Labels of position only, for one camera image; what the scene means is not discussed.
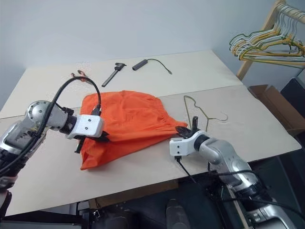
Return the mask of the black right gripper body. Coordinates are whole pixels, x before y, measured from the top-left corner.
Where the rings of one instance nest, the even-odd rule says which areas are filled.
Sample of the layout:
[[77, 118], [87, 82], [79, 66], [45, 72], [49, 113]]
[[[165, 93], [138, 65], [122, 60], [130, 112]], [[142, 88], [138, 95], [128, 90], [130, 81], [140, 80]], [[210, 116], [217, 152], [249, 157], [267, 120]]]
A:
[[187, 129], [185, 131], [185, 133], [183, 134], [183, 138], [184, 139], [189, 139], [189, 138], [192, 138], [193, 136], [201, 135], [202, 133], [203, 133], [202, 130], [193, 131], [193, 130]]

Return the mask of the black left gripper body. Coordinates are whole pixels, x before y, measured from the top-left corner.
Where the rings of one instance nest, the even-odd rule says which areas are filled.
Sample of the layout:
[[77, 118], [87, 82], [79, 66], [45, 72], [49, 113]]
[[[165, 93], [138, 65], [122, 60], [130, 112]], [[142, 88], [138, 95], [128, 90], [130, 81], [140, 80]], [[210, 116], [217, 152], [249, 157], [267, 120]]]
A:
[[103, 138], [102, 137], [89, 137], [89, 136], [83, 136], [83, 135], [77, 135], [75, 139], [79, 140], [80, 142], [84, 142], [85, 139], [90, 139], [96, 142], [102, 142]]

